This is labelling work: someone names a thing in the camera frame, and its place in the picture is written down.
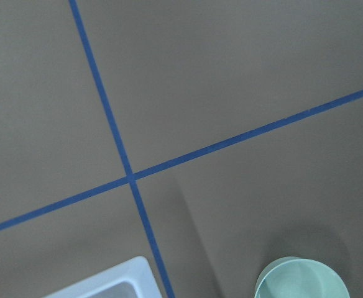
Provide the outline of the clear plastic storage box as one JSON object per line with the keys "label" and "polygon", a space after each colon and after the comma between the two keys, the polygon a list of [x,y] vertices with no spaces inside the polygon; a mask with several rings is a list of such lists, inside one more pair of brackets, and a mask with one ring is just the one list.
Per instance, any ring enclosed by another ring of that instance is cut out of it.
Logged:
{"label": "clear plastic storage box", "polygon": [[136,256],[98,274],[53,292],[48,297],[161,297],[143,256]]}

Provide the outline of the light green bowl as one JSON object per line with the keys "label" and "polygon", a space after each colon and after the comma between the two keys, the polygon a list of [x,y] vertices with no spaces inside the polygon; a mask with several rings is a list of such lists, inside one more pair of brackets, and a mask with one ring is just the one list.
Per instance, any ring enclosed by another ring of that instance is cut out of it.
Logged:
{"label": "light green bowl", "polygon": [[349,297],[335,270],[296,256],[276,259],[259,274],[254,297]]}

